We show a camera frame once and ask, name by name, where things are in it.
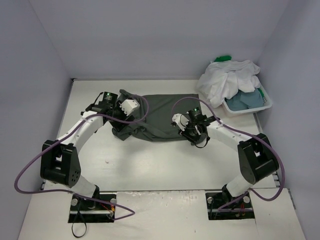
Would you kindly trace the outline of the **dark grey t-shirt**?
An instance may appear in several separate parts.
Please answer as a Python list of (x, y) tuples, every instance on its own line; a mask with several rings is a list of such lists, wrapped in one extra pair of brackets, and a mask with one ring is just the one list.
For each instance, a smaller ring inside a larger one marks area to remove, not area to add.
[(140, 107), (132, 113), (135, 120), (141, 119), (148, 111), (146, 118), (138, 123), (131, 123), (121, 130), (114, 126), (112, 134), (125, 141), (129, 137), (135, 137), (148, 142), (172, 142), (185, 141), (186, 138), (179, 135), (178, 129), (171, 126), (172, 110), (174, 113), (185, 114), (194, 108), (200, 108), (198, 94), (152, 94), (136, 97)]

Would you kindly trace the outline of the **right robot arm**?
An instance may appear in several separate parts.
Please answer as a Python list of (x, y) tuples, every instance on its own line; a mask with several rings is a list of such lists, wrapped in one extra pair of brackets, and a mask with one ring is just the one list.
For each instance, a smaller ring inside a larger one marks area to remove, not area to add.
[(266, 135), (230, 130), (214, 116), (202, 114), (198, 107), (186, 114), (174, 114), (172, 125), (177, 126), (178, 134), (198, 149), (200, 143), (204, 142), (206, 146), (210, 139), (214, 139), (237, 152), (240, 173), (222, 187), (221, 200), (227, 206), (233, 206), (242, 194), (280, 167), (275, 154), (267, 147), (270, 142)]

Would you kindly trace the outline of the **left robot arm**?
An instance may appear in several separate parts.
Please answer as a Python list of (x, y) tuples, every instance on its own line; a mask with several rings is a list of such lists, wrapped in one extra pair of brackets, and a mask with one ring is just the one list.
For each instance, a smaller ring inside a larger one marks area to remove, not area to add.
[(123, 128), (134, 121), (132, 113), (140, 104), (131, 97), (123, 99), (111, 92), (100, 93), (102, 100), (95, 100), (80, 120), (64, 135), (56, 140), (47, 140), (43, 150), (50, 148), (41, 157), (40, 176), (52, 183), (60, 184), (82, 197), (82, 204), (89, 210), (100, 204), (100, 189), (82, 176), (79, 152), (89, 138), (107, 121), (114, 128)]

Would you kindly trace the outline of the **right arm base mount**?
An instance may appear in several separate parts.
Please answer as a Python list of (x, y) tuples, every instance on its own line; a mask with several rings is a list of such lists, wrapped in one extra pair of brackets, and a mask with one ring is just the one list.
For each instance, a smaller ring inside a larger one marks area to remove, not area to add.
[(255, 219), (250, 194), (241, 199), (228, 199), (222, 191), (205, 192), (207, 216), (209, 221)]

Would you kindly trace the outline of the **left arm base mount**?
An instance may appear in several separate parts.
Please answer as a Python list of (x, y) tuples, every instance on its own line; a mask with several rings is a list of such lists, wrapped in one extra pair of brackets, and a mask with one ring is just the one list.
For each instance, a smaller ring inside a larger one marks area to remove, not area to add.
[(116, 207), (73, 195), (68, 223), (113, 223)]

